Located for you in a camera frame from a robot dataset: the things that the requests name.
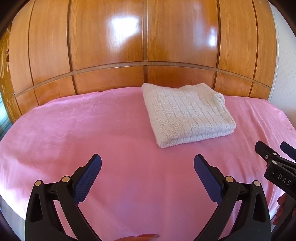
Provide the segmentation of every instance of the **textured blue pad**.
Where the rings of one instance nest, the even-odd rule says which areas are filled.
[[[93,157],[92,162],[88,165],[81,178],[74,187],[73,200],[76,205],[83,202],[91,189],[99,171],[102,167],[102,160],[99,155]]]
[[[296,149],[286,142],[281,143],[281,150],[285,152],[292,160],[296,161]]]
[[[222,185],[212,172],[215,167],[210,166],[203,156],[199,154],[194,158],[194,169],[202,181],[202,184],[204,185],[211,200],[220,205],[223,199]],[[224,178],[224,176],[219,172],[216,171],[215,174],[219,175],[220,178]]]

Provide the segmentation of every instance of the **pink bedspread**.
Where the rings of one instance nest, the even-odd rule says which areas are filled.
[[[232,135],[169,148],[156,144],[141,88],[65,97],[34,108],[0,142],[0,195],[25,218],[36,180],[57,182],[97,153],[102,169],[79,207],[102,240],[158,233],[160,241],[190,241],[216,208],[193,168],[201,153],[239,182],[259,180],[273,215],[282,191],[264,179],[266,162],[254,146],[262,140],[286,157],[280,143],[296,146],[296,131],[265,100],[225,99],[237,123]]]

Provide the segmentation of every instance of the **silver screw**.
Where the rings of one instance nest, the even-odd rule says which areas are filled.
[[[232,183],[234,180],[233,180],[233,178],[231,176],[227,176],[226,181],[229,182],[229,183]]]
[[[42,182],[41,182],[40,180],[38,180],[38,181],[35,182],[35,186],[40,186],[41,183],[42,183]]]
[[[69,182],[69,180],[70,180],[70,177],[68,177],[68,176],[65,176],[62,178],[63,183]]]
[[[259,181],[254,181],[255,186],[260,187],[261,183]]]

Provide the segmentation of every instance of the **folded sweater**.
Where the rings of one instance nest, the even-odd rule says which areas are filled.
[[[176,89],[144,83],[142,91],[160,147],[226,136],[236,127],[224,96],[206,84]]]

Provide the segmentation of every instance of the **wooden panel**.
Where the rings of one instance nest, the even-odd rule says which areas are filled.
[[[34,0],[29,1],[15,16],[9,37],[9,67],[16,94],[33,86],[28,53],[29,23],[33,4]]]
[[[36,0],[29,31],[34,84],[70,72],[67,46],[69,0]]]
[[[276,68],[276,29],[267,0],[253,0],[258,21],[258,60],[255,80],[272,86]]]
[[[8,117],[12,123],[22,116],[18,105],[13,99],[13,87],[10,79],[9,64],[6,62],[9,46],[9,33],[4,32],[0,39],[0,91],[2,100],[7,111]]]
[[[224,95],[248,97],[251,86],[251,81],[230,74],[217,73],[215,91],[221,92]]]
[[[250,97],[268,100],[269,94],[270,88],[254,83]]]
[[[73,69],[142,61],[141,0],[72,0]]]
[[[22,115],[38,106],[34,90],[30,90],[16,98]]]
[[[37,87],[35,94],[39,105],[60,97],[75,95],[72,77],[69,76]]]
[[[252,0],[219,0],[219,3],[219,69],[253,78],[257,55],[257,26]]]
[[[175,66],[148,66],[148,83],[180,88],[185,85],[206,83],[211,88],[215,72],[205,69],[194,69]]]
[[[216,0],[148,0],[148,60],[216,67]]]
[[[137,87],[144,83],[143,66],[100,69],[75,75],[79,94],[122,87]]]

